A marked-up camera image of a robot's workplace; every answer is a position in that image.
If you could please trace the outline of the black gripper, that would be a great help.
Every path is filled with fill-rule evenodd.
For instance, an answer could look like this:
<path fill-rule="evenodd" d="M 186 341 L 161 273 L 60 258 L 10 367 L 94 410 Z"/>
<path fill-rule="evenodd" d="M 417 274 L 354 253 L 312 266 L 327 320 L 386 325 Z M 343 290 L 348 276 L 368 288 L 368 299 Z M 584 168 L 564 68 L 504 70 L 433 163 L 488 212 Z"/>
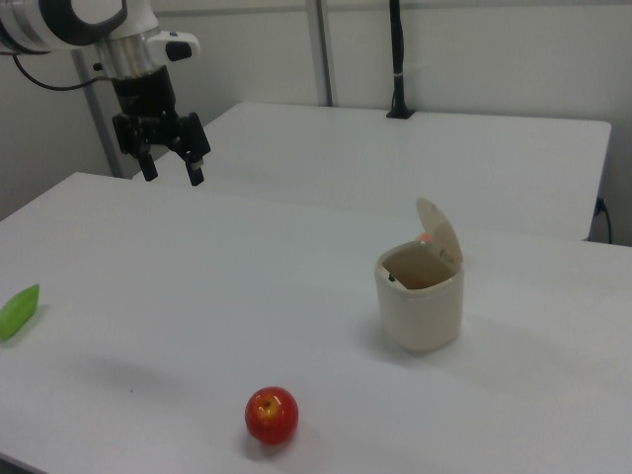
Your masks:
<path fill-rule="evenodd" d="M 121 151 L 137 159 L 146 182 L 158 177 L 150 154 L 153 145 L 176 152 L 185 160 L 193 187 L 204 182 L 203 156 L 210 151 L 198 114 L 179 114 L 165 66 L 139 78 L 115 79 L 120 112 L 113 125 Z"/>

